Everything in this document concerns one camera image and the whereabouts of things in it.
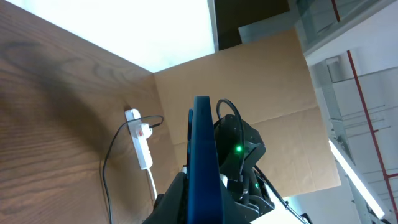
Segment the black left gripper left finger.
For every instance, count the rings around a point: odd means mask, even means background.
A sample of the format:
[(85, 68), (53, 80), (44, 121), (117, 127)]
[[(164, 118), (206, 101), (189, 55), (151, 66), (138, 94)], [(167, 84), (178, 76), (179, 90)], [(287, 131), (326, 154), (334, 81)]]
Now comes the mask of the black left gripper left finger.
[(166, 193), (155, 201), (152, 213), (143, 224), (183, 224), (187, 216), (187, 175), (179, 172)]

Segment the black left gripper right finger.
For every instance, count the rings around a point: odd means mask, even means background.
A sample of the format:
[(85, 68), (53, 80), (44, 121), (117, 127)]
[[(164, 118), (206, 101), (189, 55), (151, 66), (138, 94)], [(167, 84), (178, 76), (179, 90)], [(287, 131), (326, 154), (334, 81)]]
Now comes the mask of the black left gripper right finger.
[(224, 183), (220, 181), (221, 197), (223, 201), (224, 224), (247, 224), (244, 215), (238, 210), (238, 207), (228, 192)]

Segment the blue Galaxy smartphone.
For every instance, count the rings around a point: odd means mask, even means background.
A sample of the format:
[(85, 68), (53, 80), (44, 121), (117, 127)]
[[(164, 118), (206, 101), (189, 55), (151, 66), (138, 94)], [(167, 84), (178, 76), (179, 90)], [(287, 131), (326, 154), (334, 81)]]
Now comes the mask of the blue Galaxy smartphone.
[(221, 180), (209, 96), (196, 96), (189, 114), (187, 223), (223, 223)]

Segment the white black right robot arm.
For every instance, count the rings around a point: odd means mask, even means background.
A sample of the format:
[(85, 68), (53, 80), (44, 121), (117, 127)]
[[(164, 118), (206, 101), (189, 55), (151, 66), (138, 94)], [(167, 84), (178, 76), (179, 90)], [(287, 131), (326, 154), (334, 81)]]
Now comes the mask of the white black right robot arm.
[(220, 118), (213, 127), (220, 174), (227, 178), (226, 188), (247, 221), (275, 210), (272, 192), (300, 223), (312, 222), (306, 213), (300, 215), (290, 207), (257, 166), (266, 146), (256, 129), (233, 114)]

